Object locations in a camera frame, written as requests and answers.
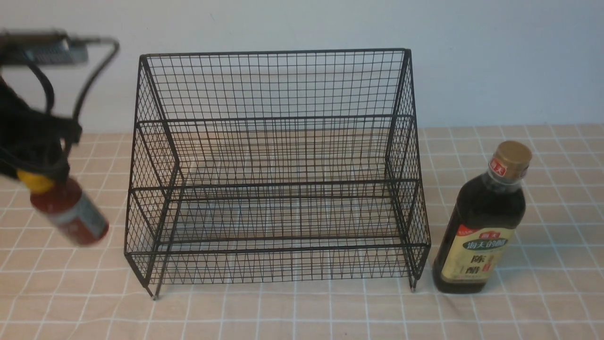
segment vinegar bottle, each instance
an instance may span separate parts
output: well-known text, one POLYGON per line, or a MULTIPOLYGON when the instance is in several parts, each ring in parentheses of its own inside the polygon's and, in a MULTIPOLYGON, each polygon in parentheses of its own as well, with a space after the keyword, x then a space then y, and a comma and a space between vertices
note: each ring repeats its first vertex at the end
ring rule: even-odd
POLYGON ((532 157, 522 143, 499 144, 489 169, 461 188, 434 264, 443 293, 478 293, 520 224, 526 203, 521 180, 532 157))
POLYGON ((31 192, 31 205, 73 243, 88 246, 107 235, 109 223, 73 178, 55 183, 21 170, 17 176, 31 192))

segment robotic arm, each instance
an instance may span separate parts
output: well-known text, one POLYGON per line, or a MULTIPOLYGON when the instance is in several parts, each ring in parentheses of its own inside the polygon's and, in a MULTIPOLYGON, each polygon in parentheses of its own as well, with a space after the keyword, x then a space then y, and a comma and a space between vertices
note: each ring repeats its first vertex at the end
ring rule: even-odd
POLYGON ((44 175, 64 182, 69 174, 68 156, 80 140, 78 123, 84 99, 92 83, 112 61, 119 43, 111 38, 72 38, 62 32, 0 33, 2 67, 28 67, 38 78, 46 107, 29 107, 0 76, 0 175, 16 178, 16 170, 44 175), (53 86, 40 70, 45 65, 81 65, 88 61, 87 46, 111 45, 111 52, 82 87, 71 118, 52 115, 53 86))

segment metal wire shelf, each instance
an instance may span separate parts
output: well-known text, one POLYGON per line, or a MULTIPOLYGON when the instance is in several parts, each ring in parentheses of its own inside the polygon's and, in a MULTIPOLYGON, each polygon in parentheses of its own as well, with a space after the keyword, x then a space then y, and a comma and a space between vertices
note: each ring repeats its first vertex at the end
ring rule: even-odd
POLYGON ((151 296, 385 276, 413 289, 430 244, 409 50, 141 56, 124 253, 151 296))

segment dark glass bottle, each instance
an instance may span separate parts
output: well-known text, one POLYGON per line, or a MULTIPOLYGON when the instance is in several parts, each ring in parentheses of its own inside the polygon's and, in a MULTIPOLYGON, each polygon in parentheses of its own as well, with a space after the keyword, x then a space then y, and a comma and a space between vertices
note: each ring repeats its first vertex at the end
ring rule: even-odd
POLYGON ((478 293, 486 285, 524 216, 521 179, 530 159, 523 144, 503 142, 487 172, 461 188, 432 265, 439 291, 478 293))

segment yellow label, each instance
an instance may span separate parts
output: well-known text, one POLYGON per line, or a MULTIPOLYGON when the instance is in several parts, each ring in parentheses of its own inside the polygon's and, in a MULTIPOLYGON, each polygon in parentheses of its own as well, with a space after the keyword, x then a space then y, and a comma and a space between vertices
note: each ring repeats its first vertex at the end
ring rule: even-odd
POLYGON ((443 266, 443 280, 449 283, 487 281, 513 234, 513 229, 472 230, 462 224, 443 266))

